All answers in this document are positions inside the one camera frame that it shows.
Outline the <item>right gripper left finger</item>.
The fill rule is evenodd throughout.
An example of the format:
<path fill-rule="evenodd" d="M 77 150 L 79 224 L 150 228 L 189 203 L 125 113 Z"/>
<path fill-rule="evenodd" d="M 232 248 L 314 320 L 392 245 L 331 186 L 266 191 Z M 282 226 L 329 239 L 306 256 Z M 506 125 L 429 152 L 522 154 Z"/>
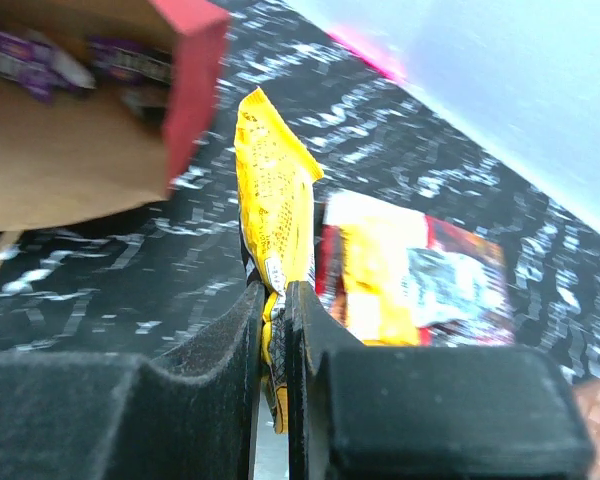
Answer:
<path fill-rule="evenodd" d="M 149 359 L 0 352 L 0 479 L 249 479 L 265 290 Z"/>

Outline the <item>red brown paper bag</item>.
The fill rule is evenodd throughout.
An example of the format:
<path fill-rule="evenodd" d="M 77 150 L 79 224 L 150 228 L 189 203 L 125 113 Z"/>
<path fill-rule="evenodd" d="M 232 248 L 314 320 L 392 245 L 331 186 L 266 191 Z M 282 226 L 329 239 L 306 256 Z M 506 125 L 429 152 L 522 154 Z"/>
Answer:
<path fill-rule="evenodd" d="M 165 200 L 210 127 L 230 16 L 209 1 L 0 1 L 0 31 L 46 35 L 95 77 L 50 103 L 0 77 L 0 242 Z M 122 103 L 122 84 L 92 65 L 87 39 L 168 51 L 166 117 L 148 124 Z"/>

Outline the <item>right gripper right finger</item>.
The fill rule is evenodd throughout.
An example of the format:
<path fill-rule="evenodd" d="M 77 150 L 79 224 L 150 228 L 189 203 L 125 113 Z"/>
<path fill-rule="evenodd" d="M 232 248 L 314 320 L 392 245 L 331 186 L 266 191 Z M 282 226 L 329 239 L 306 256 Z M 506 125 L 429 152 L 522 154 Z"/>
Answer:
<path fill-rule="evenodd" d="M 287 290 L 294 479 L 584 479 L 595 448 L 570 385 L 527 346 L 367 346 L 312 286 Z"/>

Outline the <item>red cookie snack bag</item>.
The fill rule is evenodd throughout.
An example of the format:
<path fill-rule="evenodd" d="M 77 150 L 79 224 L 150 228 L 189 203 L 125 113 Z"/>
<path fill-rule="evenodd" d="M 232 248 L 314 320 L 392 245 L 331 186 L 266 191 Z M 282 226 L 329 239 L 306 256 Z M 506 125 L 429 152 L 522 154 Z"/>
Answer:
<path fill-rule="evenodd" d="M 511 344 L 501 248 L 449 222 L 349 190 L 316 207 L 315 290 L 367 345 Z"/>

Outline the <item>grey foil snack packet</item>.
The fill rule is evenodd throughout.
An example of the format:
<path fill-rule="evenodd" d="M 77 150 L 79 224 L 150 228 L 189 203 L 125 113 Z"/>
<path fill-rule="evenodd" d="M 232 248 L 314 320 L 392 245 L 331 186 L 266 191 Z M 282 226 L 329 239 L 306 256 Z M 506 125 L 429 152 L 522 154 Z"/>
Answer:
<path fill-rule="evenodd" d="M 471 321 L 506 310 L 500 273 L 469 255 L 425 248 L 407 250 L 401 286 L 418 328 Z"/>

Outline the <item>yellow snack packet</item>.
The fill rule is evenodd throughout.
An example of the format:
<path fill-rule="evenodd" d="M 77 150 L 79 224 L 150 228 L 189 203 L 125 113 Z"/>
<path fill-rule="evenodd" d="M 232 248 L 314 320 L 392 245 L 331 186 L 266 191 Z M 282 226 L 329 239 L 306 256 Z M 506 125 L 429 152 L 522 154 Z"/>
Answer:
<path fill-rule="evenodd" d="M 368 345 L 420 345 L 420 329 L 403 289 L 408 273 L 404 237 L 378 221 L 345 225 L 340 235 L 346 327 Z"/>
<path fill-rule="evenodd" d="M 315 281 L 314 184 L 323 170 L 261 88 L 239 104 L 234 137 L 241 252 L 247 280 L 266 287 L 264 382 L 278 434 L 288 431 L 283 320 L 293 281 Z"/>

